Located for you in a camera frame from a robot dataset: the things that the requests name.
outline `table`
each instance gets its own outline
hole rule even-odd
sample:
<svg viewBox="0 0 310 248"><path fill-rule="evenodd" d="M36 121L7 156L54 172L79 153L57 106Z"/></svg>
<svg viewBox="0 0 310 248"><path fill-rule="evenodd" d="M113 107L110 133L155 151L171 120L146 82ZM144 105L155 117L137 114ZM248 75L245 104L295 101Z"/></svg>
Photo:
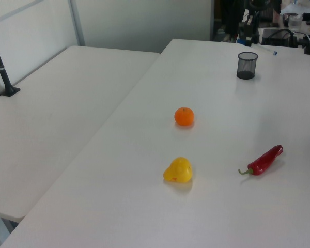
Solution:
<svg viewBox="0 0 310 248"><path fill-rule="evenodd" d="M0 217L23 219L158 56L73 46L0 97Z"/></svg>
<svg viewBox="0 0 310 248"><path fill-rule="evenodd" d="M2 248L310 247L310 55L259 53L244 81L242 51L173 40ZM263 175L238 174L278 144ZM163 181L179 156L192 181Z"/></svg>

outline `mesh pencil cup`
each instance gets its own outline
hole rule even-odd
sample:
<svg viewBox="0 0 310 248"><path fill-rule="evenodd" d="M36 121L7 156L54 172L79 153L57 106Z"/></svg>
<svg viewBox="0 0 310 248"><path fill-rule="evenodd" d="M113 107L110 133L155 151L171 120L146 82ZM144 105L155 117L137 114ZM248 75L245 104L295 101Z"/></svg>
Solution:
<svg viewBox="0 0 310 248"><path fill-rule="evenodd" d="M237 77L240 79L252 79L255 76L258 55L252 52L243 52L238 55L238 58Z"/></svg>

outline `red chili pepper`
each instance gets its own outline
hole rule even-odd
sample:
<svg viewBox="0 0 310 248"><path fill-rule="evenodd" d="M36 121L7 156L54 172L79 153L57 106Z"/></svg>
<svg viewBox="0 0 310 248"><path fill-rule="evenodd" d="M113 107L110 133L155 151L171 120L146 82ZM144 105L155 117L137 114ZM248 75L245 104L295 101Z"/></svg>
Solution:
<svg viewBox="0 0 310 248"><path fill-rule="evenodd" d="M242 175L252 174L258 176L263 172L265 172L273 163L275 158L278 157L281 153L283 153L283 147L281 145L277 145L268 152L264 153L260 158L256 159L253 163L250 163L248 165L248 170L246 172L242 173L241 170L239 170L239 173Z"/></svg>

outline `orange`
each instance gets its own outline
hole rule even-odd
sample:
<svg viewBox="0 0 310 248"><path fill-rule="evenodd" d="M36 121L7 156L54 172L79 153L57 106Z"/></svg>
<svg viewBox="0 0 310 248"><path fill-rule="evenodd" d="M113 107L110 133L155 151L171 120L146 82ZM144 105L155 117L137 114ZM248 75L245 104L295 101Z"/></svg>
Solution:
<svg viewBox="0 0 310 248"><path fill-rule="evenodd" d="M181 107L175 112L175 121L181 126L191 125L194 121L194 113L188 107Z"/></svg>

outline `black mesh cup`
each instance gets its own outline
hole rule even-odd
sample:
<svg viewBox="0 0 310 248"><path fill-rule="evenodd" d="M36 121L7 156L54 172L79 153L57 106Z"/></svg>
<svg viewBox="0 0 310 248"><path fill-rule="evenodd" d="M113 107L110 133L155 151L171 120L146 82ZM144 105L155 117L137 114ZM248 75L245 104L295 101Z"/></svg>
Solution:
<svg viewBox="0 0 310 248"><path fill-rule="evenodd" d="M255 76L256 60L258 55L251 52L243 52L238 55L237 77L240 79L252 79Z"/></svg>

